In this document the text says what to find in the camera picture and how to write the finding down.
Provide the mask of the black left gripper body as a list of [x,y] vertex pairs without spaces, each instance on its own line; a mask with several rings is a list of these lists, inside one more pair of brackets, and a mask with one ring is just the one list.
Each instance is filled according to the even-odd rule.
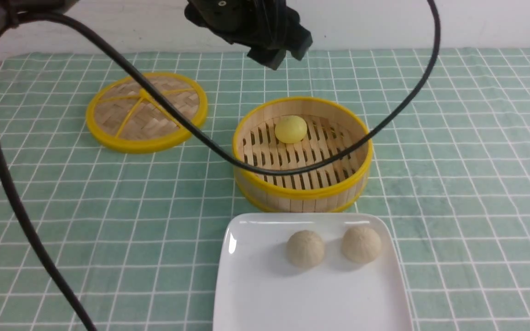
[[285,0],[190,0],[185,18],[229,44],[286,48],[298,36],[311,36]]

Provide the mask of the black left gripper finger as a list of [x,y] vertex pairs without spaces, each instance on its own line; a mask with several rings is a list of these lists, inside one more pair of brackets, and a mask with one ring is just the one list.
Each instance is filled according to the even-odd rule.
[[252,46],[248,51],[248,58],[272,70],[277,70],[286,57],[286,48],[270,49]]
[[288,51],[294,59],[301,61],[312,44],[311,36],[298,36],[288,41]]

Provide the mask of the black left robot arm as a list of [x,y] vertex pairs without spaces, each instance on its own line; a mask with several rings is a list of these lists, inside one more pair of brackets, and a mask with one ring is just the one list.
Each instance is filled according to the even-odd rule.
[[[0,31],[17,27],[21,12],[66,13],[74,0],[0,0]],[[249,47],[248,58],[276,70],[290,52],[302,60],[313,40],[284,0],[190,0],[185,18],[228,44]]]

